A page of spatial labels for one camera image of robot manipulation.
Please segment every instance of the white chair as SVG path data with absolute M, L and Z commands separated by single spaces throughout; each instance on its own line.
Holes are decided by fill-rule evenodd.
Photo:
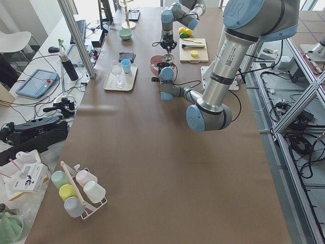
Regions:
M 27 62 L 29 62 L 22 50 L 27 46 L 31 37 L 39 46 L 41 46 L 30 32 L 5 34 L 0 31 L 0 53 L 20 52 Z

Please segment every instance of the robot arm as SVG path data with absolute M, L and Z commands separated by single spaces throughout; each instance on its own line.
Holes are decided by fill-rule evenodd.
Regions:
M 191 9 L 187 14 L 181 9 L 181 4 Z M 179 21 L 189 29 L 195 29 L 198 24 L 198 18 L 205 13 L 205 4 L 203 0 L 180 0 L 179 3 L 173 3 L 168 9 L 161 13 L 162 40 L 160 45 L 170 53 L 177 45 L 173 37 L 173 22 Z
M 292 37 L 297 32 L 299 0 L 230 0 L 224 14 L 224 35 L 204 93 L 179 93 L 193 105 L 186 112 L 189 127 L 197 132 L 221 130 L 232 121 L 231 110 L 223 104 L 225 95 L 249 48 L 258 40 L 269 42 Z M 170 100 L 177 87 L 171 82 L 170 67 L 162 69 L 159 79 L 161 98 Z

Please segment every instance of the green bowl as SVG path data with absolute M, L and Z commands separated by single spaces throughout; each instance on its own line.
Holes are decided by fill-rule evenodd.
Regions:
M 118 32 L 118 35 L 123 39 L 123 40 L 129 40 L 131 39 L 132 36 L 132 30 L 131 29 L 121 29 Z

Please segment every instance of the white box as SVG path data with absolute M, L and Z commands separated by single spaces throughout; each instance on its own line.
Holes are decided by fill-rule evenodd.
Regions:
M 46 178 L 47 166 L 44 164 L 24 164 L 13 191 L 38 192 L 41 184 Z

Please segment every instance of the yellow cup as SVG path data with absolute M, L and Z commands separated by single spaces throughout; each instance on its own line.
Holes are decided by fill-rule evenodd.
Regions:
M 63 185 L 59 190 L 59 195 L 63 201 L 66 201 L 69 197 L 77 196 L 75 189 L 70 184 Z

